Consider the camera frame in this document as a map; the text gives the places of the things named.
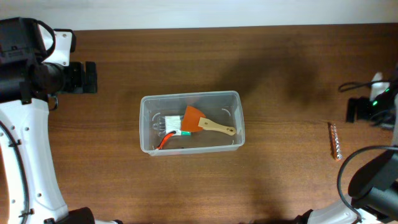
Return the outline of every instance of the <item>clear plastic container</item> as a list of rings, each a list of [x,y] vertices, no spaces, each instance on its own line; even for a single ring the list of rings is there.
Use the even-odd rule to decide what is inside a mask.
[[[199,131],[190,136],[172,136],[163,149],[161,142],[164,116],[183,116],[187,106],[202,111],[206,118],[236,129],[234,136],[217,131]],[[241,100],[236,91],[145,96],[141,100],[139,134],[142,151],[151,156],[194,154],[237,150],[244,144]]]

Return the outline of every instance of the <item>wooden brush handle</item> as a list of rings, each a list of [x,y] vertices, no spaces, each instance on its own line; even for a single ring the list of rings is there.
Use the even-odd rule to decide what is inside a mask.
[[[236,130],[233,127],[217,124],[216,122],[213,122],[207,118],[200,118],[198,126],[204,130],[219,131],[230,136],[236,134]]]

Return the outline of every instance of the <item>red wire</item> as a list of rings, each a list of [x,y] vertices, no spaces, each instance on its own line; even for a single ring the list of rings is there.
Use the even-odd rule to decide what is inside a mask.
[[[166,136],[164,136],[164,138],[162,139],[160,144],[156,147],[156,149],[162,149],[164,144],[166,144],[167,140],[169,140],[169,138],[171,138],[175,133],[176,133],[175,131],[172,131],[172,132],[166,134]]]

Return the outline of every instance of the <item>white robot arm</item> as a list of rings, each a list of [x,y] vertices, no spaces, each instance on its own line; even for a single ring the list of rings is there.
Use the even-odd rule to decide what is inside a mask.
[[[380,156],[363,166],[351,180],[349,185],[350,195],[356,198],[353,200],[350,196],[345,195],[344,198],[351,204],[361,216],[364,224],[372,223],[389,223],[398,219],[398,89],[397,78],[392,77],[391,80],[383,80],[382,74],[377,73],[372,82],[371,96],[369,98],[350,99],[347,122],[354,121],[354,114],[357,113],[358,119],[368,119],[377,122],[382,127],[390,128],[390,123],[395,120],[393,130],[392,147],[389,146],[371,146],[360,149],[344,161],[342,168],[346,163],[360,152],[372,149],[387,149]],[[357,86],[365,86],[355,83],[348,88],[356,88]],[[350,224],[358,221],[358,214],[348,208],[342,200],[337,201],[333,205],[321,210],[309,212],[304,219],[307,224]]]
[[[82,64],[69,62],[76,44],[71,30],[14,18],[0,21],[0,35],[0,147],[9,192],[8,224],[122,223],[95,220],[89,208],[69,212],[50,151],[49,96],[96,93],[95,64],[86,63],[85,73]]]

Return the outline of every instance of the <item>black cable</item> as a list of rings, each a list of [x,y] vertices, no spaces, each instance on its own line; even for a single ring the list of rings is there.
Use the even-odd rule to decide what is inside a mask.
[[[18,166],[19,166],[19,172],[21,173],[21,179],[22,179],[22,188],[24,189],[24,211],[22,212],[22,215],[20,217],[22,217],[22,224],[25,224],[27,221],[27,215],[30,213],[29,211],[29,189],[27,186],[27,180],[26,180],[26,174],[25,174],[25,169],[24,169],[24,165],[22,162],[22,157],[21,157],[21,153],[19,152],[18,149],[18,142],[15,141],[14,137],[12,136],[12,134],[10,133],[10,131],[7,129],[7,127],[3,124],[3,122],[0,121],[0,127],[1,129],[4,131],[4,133],[6,134],[6,136],[8,137],[8,139],[10,140],[11,144],[9,147],[13,147],[14,148],[14,152],[16,154],[17,157],[17,162],[18,162]]]
[[[371,124],[371,127],[380,127],[380,125],[385,122],[384,119],[376,121],[375,123]]]
[[[351,211],[353,211],[358,216],[357,217],[357,221],[359,221],[360,223],[362,223],[362,215],[352,205],[350,205],[347,202],[347,200],[344,198],[343,191],[341,190],[341,177],[343,176],[344,169],[345,169],[345,167],[347,166],[347,164],[348,164],[348,162],[350,160],[352,160],[355,156],[357,156],[358,154],[360,154],[362,152],[366,152],[366,151],[373,150],[373,149],[383,149],[383,150],[398,151],[398,147],[395,147],[395,146],[368,146],[368,147],[364,147],[362,149],[359,149],[359,150],[355,151],[354,153],[352,153],[351,155],[349,155],[347,157],[347,159],[341,165],[340,170],[338,171],[338,175],[337,175],[337,191],[338,191],[338,195],[340,196],[341,201]]]
[[[375,83],[391,83],[391,81],[390,80],[378,80],[378,81],[371,81],[371,82],[368,82],[368,83],[348,82],[348,83],[344,83],[344,84],[340,85],[338,87],[338,91],[340,93],[342,93],[342,92],[345,92],[345,91],[348,91],[348,90],[354,90],[356,88],[361,88],[361,87],[364,87],[364,86],[366,86],[368,88],[371,88],[372,85],[375,84]]]
[[[382,110],[382,111],[380,111],[380,112],[377,112],[376,114],[372,115],[372,116],[369,118],[369,120],[372,121],[373,118],[379,116],[380,114],[383,114],[383,113],[386,113],[386,112],[390,112],[390,111],[392,111],[392,110],[395,110],[395,109],[386,109],[386,110]]]
[[[156,147],[156,149],[162,149],[164,144],[166,144],[167,140],[169,140],[169,138],[171,138],[175,133],[177,133],[176,131],[172,131],[168,134],[166,134],[163,139],[161,140],[160,144]]]

